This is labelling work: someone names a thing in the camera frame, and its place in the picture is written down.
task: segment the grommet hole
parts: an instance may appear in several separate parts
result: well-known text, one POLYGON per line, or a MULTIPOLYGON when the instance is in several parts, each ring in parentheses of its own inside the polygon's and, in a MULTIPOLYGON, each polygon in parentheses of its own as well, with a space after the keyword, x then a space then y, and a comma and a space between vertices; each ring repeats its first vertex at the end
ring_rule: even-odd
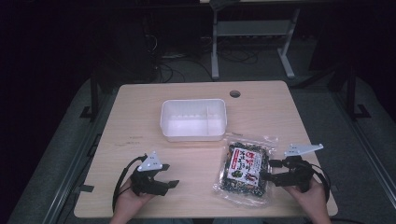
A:
POLYGON ((240 91, 230 91, 230 95, 233 98, 238 98, 239 96, 241 96, 241 92, 240 91))

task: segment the plastic bag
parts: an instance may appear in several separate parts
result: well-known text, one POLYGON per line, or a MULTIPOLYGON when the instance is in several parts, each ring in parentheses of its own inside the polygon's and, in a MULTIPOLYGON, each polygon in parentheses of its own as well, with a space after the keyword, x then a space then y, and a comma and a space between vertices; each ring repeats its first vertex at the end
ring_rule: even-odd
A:
POLYGON ((271 185, 260 172, 272 173, 268 161, 273 158, 277 138, 227 134, 224 155, 215 192, 237 204, 263 207, 271 202, 271 185))

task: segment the white plastic container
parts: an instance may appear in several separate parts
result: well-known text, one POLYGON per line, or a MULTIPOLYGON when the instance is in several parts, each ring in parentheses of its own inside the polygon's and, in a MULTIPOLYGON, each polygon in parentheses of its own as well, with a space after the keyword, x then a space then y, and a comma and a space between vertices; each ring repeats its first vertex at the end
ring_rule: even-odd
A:
POLYGON ((225 103, 220 99, 165 101, 160 125, 169 142, 219 141, 227 127, 225 103))

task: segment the wooden table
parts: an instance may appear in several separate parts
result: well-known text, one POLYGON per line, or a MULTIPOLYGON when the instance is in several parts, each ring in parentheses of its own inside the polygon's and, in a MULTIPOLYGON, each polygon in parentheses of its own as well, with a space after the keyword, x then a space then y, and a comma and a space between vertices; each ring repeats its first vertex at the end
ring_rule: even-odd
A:
MULTIPOLYGON (((276 159, 284 159, 283 152, 289 144, 311 144, 289 89, 282 81, 125 85, 120 88, 84 183, 94 186, 93 192, 80 193, 75 215, 111 217, 113 191, 122 169, 134 158, 156 151, 162 163, 170 164, 168 171, 155 176, 156 180, 180 182, 164 197, 155 197, 136 217, 304 216, 289 194, 275 186, 271 206, 236 209, 235 204, 221 199, 213 190, 219 181, 224 152, 221 141, 166 141, 160 128, 164 101, 210 98, 225 101, 227 132, 277 136, 276 159), (230 91, 239 91, 241 95, 233 98, 230 91)), ((315 153, 304 155, 303 159, 318 165, 315 153)), ((328 208, 331 216, 337 213, 332 195, 328 208)))

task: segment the black cable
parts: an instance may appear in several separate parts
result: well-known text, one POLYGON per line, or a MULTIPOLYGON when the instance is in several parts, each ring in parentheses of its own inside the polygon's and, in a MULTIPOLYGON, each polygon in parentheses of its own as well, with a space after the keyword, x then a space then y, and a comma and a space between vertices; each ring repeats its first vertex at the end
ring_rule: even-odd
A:
POLYGON ((248 59, 251 58, 251 56, 244 50, 241 50, 242 53, 246 54, 246 57, 243 58, 238 58, 233 55, 233 51, 230 49, 230 52, 227 53, 225 52, 225 49, 219 49, 218 50, 218 55, 220 58, 222 58, 224 61, 231 62, 231 63, 243 63, 247 61, 248 59))
POLYGON ((304 164, 302 162, 295 162, 294 164, 299 165, 301 167, 304 167, 306 169, 312 170, 312 172, 314 172, 314 174, 317 175, 317 177, 320 179, 320 182, 323 185, 326 202, 329 201, 329 198, 330 198, 330 187, 331 187, 330 178, 326 179, 326 177, 323 174, 319 173, 314 168, 312 168, 312 166, 318 167, 315 164, 309 163, 309 165, 306 165, 306 164, 304 164))
POLYGON ((210 79, 211 79, 212 81, 214 81, 214 80, 212 79, 212 74, 206 69, 206 67, 204 67, 203 64, 201 64, 201 63, 199 63, 199 62, 196 62, 195 60, 191 60, 191 59, 175 59, 175 60, 171 60, 171 61, 169 61, 169 62, 163 62, 163 64, 165 64, 165 63, 174 63, 174 62, 191 62, 191 63, 196 63, 196 64, 200 65, 201 67, 203 67, 203 68, 205 69, 205 71, 209 74, 210 79))
POLYGON ((121 187, 121 184, 122 184, 122 181, 123 181, 124 177, 128 173, 129 167, 131 167, 131 165, 134 164, 136 161, 144 161, 147 157, 148 156, 145 155, 143 157, 135 158, 131 162, 129 162, 129 164, 123 169, 123 171, 122 171, 122 173, 120 175, 119 181, 117 181, 116 187, 114 188, 113 204, 112 204, 113 205, 113 211, 116 208, 116 202, 117 202, 117 199, 119 198, 119 195, 120 195, 119 194, 120 187, 121 187))
POLYGON ((123 191, 121 191, 120 193, 119 193, 119 196, 123 193, 123 192, 125 192, 127 189, 124 189, 123 191))
POLYGON ((241 42, 241 40, 239 38, 237 39, 237 44, 239 44, 242 47, 242 50, 240 50, 240 51, 247 55, 245 58, 241 59, 241 58, 238 58, 236 56, 233 56, 232 52, 229 54, 229 56, 231 56, 233 59, 232 58, 228 58, 228 57, 224 56, 222 49, 220 49, 219 52, 218 52, 219 56, 222 59, 224 59, 226 61, 229 61, 229 62, 232 62, 232 63, 254 64, 254 63, 257 63, 259 61, 258 54, 260 53, 260 50, 257 51, 257 52, 254 52, 254 51, 248 52, 247 51, 247 47, 241 42), (248 60, 250 60, 252 58, 254 58, 253 62, 247 62, 248 60))
POLYGON ((174 71, 173 71, 173 69, 172 69, 171 67, 169 67, 169 66, 166 65, 166 64, 160 63, 160 70, 161 70, 161 83, 167 83, 168 81, 170 81, 170 80, 172 79, 173 74, 174 74, 174 71), (168 71, 171 72, 171 75, 169 76, 169 78, 166 79, 164 82, 162 82, 162 79, 163 79, 163 71, 162 71, 162 69, 161 69, 161 65, 162 65, 162 66, 165 66, 165 67, 168 67, 168 68, 169 68, 168 71))
POLYGON ((332 186, 332 181, 330 180, 330 176, 326 173, 326 171, 323 170, 321 167, 315 165, 315 164, 310 164, 310 165, 319 168, 321 170, 321 172, 323 172, 324 176, 326 177, 327 183, 329 184, 329 188, 330 188, 332 186))
MULTIPOLYGON (((161 68, 161 65, 167 67, 167 68, 169 69, 169 70, 167 70, 167 71, 171 71, 172 75, 173 75, 174 73, 180 74, 180 76, 183 78, 183 82, 186 82, 186 78, 184 77, 184 75, 183 75, 181 72, 177 71, 176 69, 174 69, 174 68, 172 68, 171 66, 166 65, 166 64, 164 64, 164 63, 160 63, 160 64, 159 64, 160 68, 161 68)), ((164 83, 168 82, 171 78, 172 78, 172 77, 169 77, 164 83)))

